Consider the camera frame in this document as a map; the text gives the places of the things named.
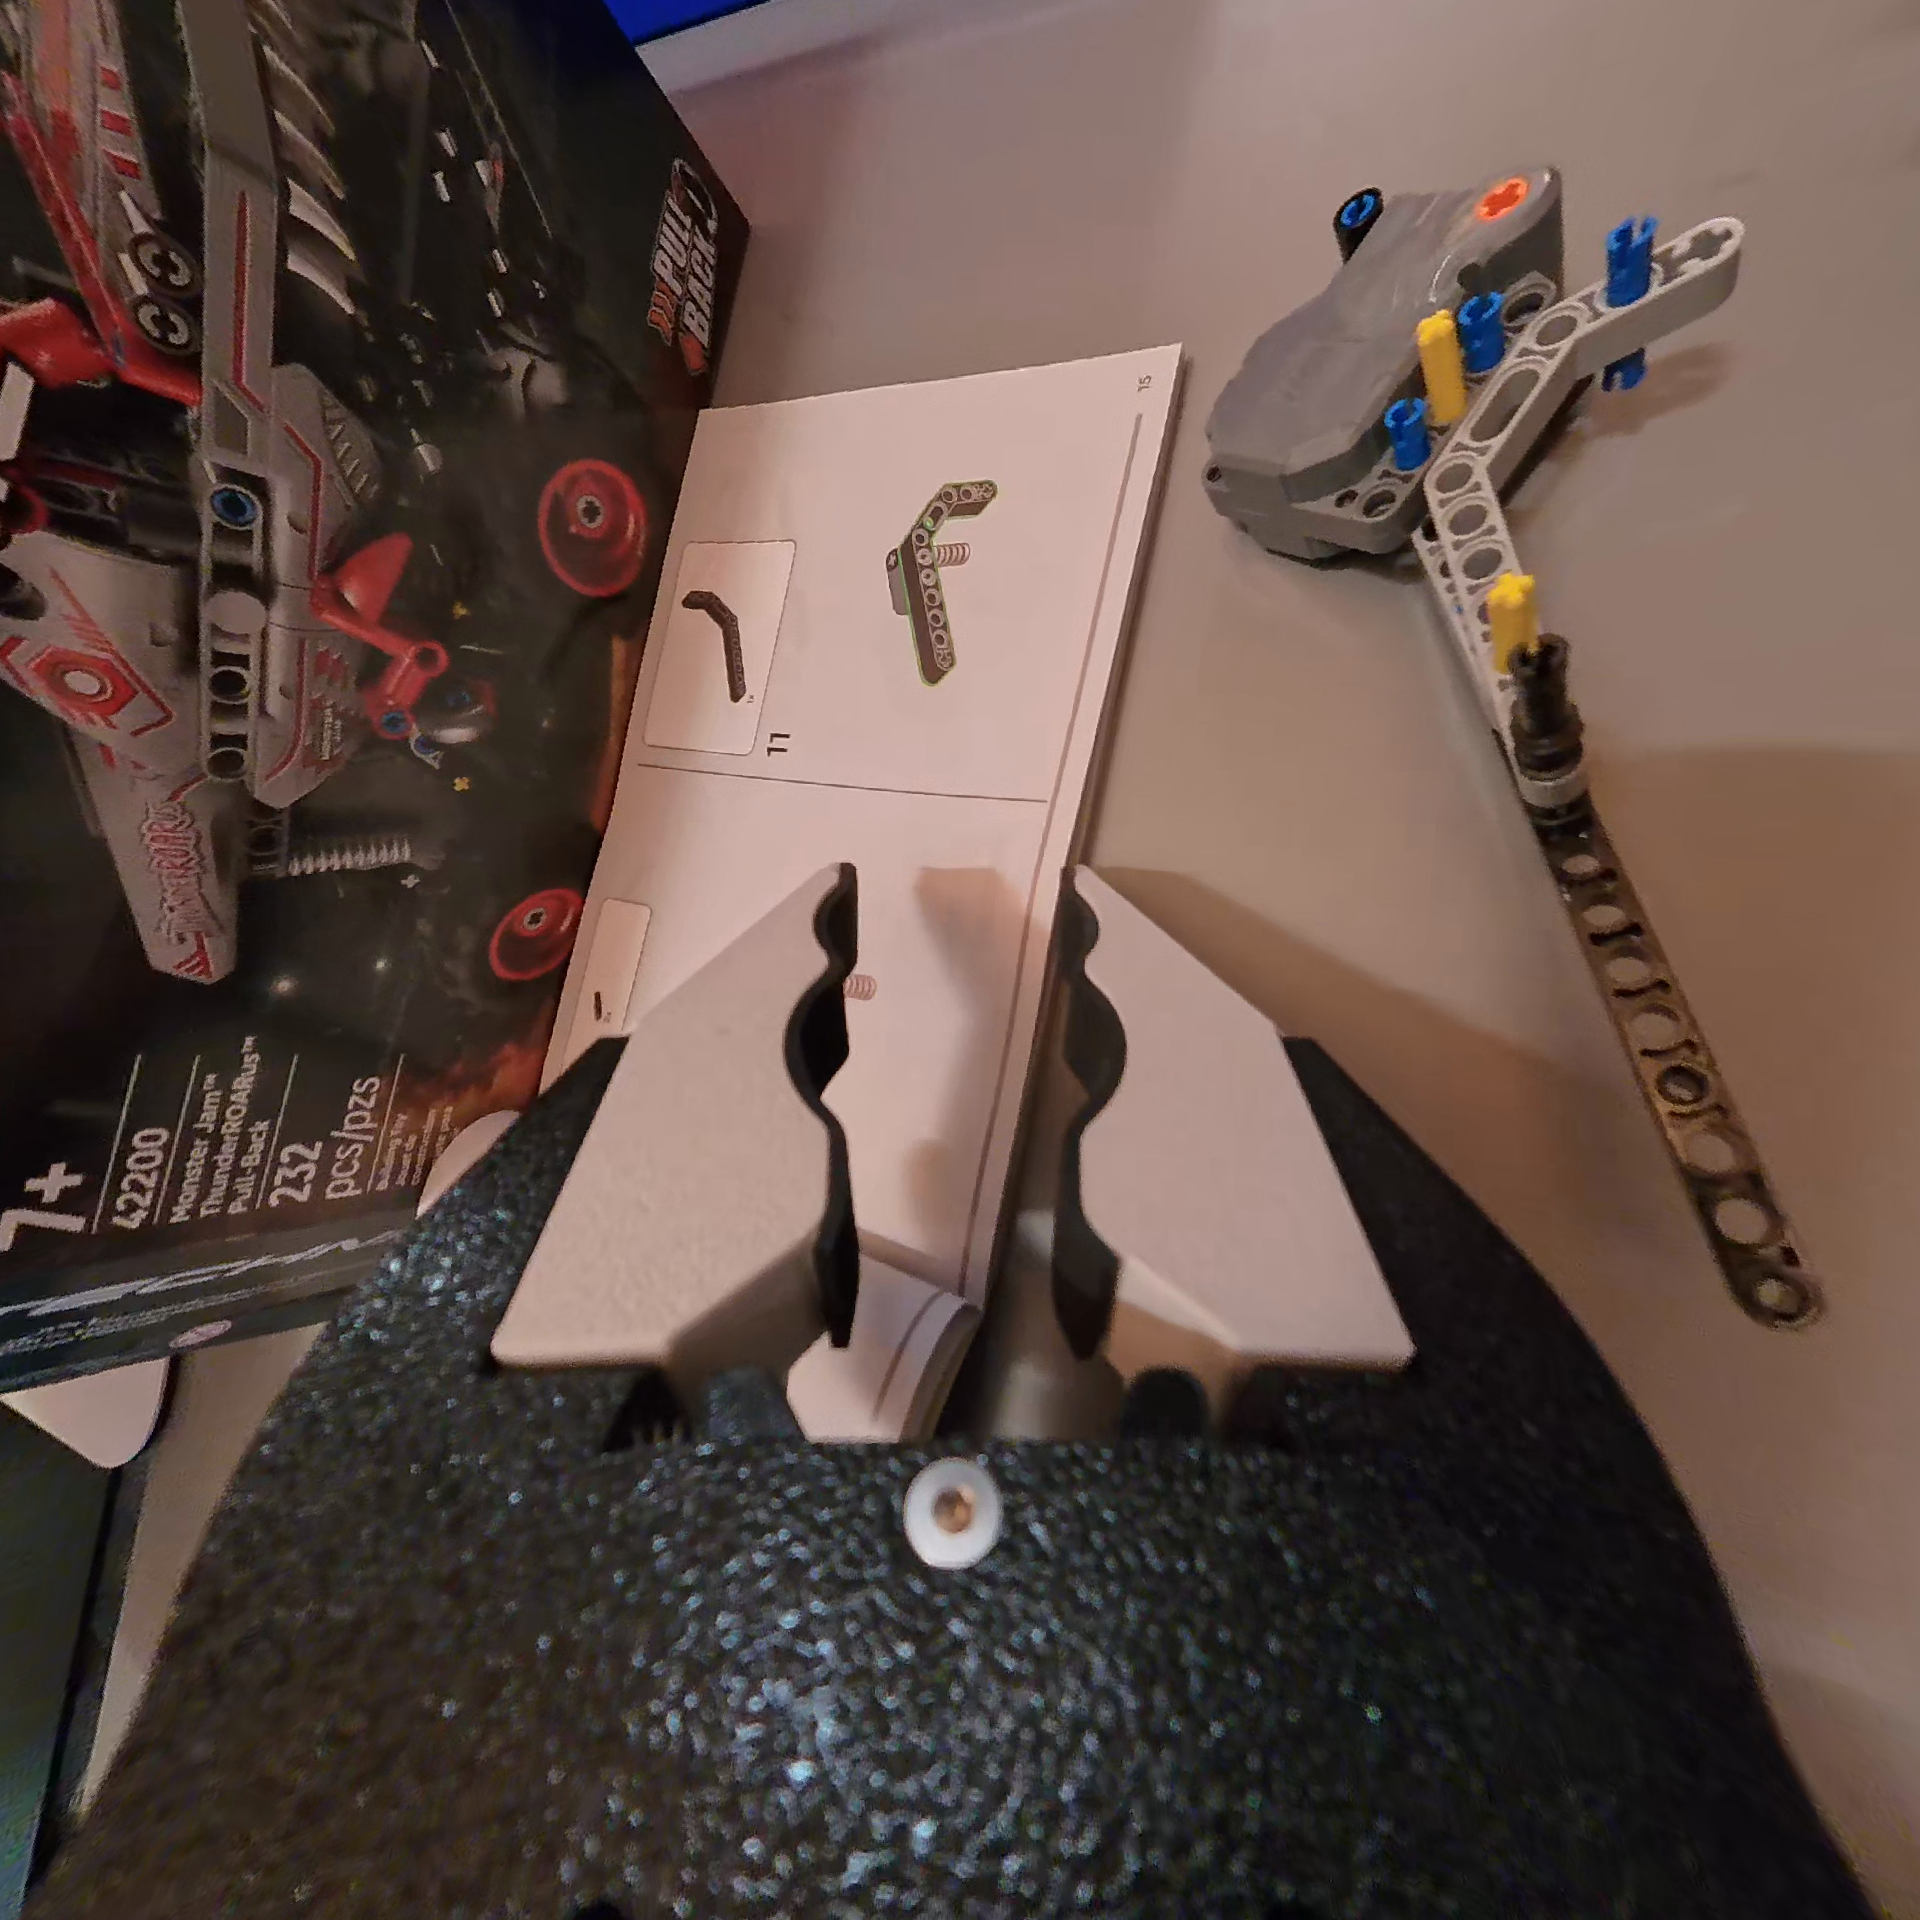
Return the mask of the white instruction booklet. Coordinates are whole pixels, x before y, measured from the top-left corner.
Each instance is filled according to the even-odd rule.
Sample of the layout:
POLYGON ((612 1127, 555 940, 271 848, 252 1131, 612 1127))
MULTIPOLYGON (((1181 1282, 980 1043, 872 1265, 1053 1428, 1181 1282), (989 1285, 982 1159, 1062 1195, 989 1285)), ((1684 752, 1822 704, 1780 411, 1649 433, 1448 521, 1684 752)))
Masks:
POLYGON ((928 1435, 982 1318, 1176 415, 1155 344, 694 426, 541 1083, 858 870, 861 1302, 790 1368, 815 1441, 928 1435))

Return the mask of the black printed toy set box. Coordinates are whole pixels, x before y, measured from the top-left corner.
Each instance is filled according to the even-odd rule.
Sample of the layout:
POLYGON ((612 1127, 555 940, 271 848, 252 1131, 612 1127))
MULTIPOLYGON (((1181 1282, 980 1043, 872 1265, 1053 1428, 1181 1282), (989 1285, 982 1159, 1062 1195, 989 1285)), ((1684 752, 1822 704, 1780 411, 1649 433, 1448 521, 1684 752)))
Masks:
POLYGON ((612 4, 19 0, 6 1412, 353 1285, 520 1110, 749 221, 612 4))

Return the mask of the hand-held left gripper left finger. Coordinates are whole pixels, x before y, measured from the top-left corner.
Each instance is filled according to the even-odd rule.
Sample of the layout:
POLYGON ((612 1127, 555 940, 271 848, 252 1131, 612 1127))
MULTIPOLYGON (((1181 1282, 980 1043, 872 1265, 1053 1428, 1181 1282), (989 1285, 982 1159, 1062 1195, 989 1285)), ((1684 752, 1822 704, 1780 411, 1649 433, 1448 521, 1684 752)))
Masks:
POLYGON ((506 1368, 728 1372, 850 1347, 861 1247, 833 1082, 858 865, 833 860, 642 1017, 490 1338, 506 1368))

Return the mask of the grey toy brick assembly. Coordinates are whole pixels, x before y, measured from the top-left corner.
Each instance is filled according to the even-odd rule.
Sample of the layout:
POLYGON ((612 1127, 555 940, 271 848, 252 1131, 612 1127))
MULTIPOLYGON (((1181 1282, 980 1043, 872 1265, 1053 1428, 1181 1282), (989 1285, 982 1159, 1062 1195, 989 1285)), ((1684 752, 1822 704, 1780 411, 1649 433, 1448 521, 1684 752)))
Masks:
POLYGON ((1412 553, 1727 1294, 1762 1332, 1805 1332, 1822 1290, 1596 808, 1569 644, 1503 510, 1587 386, 1635 390, 1649 344, 1733 299, 1744 225, 1622 221, 1574 287, 1562 171, 1533 166, 1362 189, 1335 243, 1335 279, 1221 390, 1204 489, 1270 554, 1412 553))

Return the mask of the grey desk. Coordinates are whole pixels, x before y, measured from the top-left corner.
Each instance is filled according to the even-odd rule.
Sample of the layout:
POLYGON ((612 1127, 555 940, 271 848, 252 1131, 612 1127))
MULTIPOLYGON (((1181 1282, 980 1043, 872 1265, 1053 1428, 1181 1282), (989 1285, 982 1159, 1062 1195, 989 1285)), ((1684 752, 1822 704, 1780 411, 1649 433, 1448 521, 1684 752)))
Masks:
POLYGON ((1917 4, 944 4, 649 66, 754 221, 721 404, 1191 355, 1097 870, 1331 1055, 1562 1290, 1780 1728, 1917 1915, 1917 4), (1744 225, 1737 299, 1513 498, 1591 784, 1828 1290, 1753 1332, 1666 1172, 1420 580, 1204 498, 1335 205, 1559 163, 1744 225))

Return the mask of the blue panel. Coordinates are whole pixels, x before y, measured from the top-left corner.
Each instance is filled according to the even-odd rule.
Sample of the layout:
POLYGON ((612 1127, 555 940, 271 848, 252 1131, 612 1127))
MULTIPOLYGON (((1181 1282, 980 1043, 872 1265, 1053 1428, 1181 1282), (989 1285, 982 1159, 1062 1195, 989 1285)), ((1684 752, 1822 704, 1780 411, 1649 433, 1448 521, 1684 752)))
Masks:
POLYGON ((620 0, 609 4, 620 36, 638 44, 638 54, 672 54, 672 58, 721 58, 721 61, 758 61, 815 54, 850 40, 889 36, 932 16, 944 4, 932 0, 758 0, 758 4, 716 4, 716 0, 620 0))

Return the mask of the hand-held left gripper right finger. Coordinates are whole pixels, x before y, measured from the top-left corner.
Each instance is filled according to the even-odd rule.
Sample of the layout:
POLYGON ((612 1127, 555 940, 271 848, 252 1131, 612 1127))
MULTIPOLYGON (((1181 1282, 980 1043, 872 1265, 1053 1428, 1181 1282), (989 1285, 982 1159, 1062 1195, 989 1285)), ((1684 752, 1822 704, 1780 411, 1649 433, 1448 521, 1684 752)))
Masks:
POLYGON ((975 1341, 989 1441, 1200 1441, 1419 1338, 1281 1028, 1091 865, 1062 873, 1069 1110, 975 1341))

